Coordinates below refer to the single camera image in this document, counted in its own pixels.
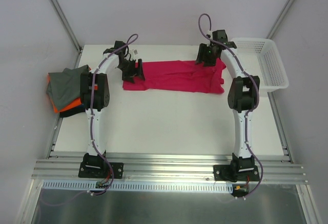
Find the pink t shirt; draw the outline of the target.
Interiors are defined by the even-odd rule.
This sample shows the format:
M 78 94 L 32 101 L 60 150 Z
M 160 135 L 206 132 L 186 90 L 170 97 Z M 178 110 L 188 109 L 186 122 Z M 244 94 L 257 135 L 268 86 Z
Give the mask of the pink t shirt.
M 134 78 L 134 83 L 123 82 L 126 91 L 145 91 L 150 89 L 223 94 L 222 72 L 226 65 L 216 60 L 216 65 L 205 67 L 192 60 L 161 61 L 143 63 L 145 80 Z

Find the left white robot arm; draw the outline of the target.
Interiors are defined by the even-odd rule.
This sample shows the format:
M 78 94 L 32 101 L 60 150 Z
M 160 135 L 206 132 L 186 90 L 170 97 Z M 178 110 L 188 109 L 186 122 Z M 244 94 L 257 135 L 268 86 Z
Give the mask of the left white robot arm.
M 105 108 L 110 103 L 108 75 L 119 69 L 123 81 L 135 83 L 136 77 L 146 80 L 142 59 L 136 59 L 137 52 L 129 50 L 133 42 L 131 39 L 126 43 L 116 41 L 112 48 L 103 52 L 103 59 L 97 67 L 80 76 L 80 100 L 87 115 L 89 133 L 88 148 L 81 167 L 83 171 L 90 169 L 96 177 L 104 176 L 109 168 L 104 138 Z

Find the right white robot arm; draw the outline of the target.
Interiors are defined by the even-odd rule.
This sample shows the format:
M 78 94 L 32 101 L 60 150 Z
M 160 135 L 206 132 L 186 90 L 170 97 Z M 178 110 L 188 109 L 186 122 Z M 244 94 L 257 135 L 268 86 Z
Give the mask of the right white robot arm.
M 229 174 L 235 180 L 243 179 L 255 169 L 255 156 L 251 151 L 251 122 L 253 111 L 259 104 L 258 76 L 247 73 L 238 56 L 237 46 L 228 41 L 224 30 L 201 32 L 209 43 L 200 44 L 197 64 L 205 67 L 216 65 L 219 58 L 226 66 L 232 83 L 228 92 L 228 105 L 235 119 L 235 149 Z

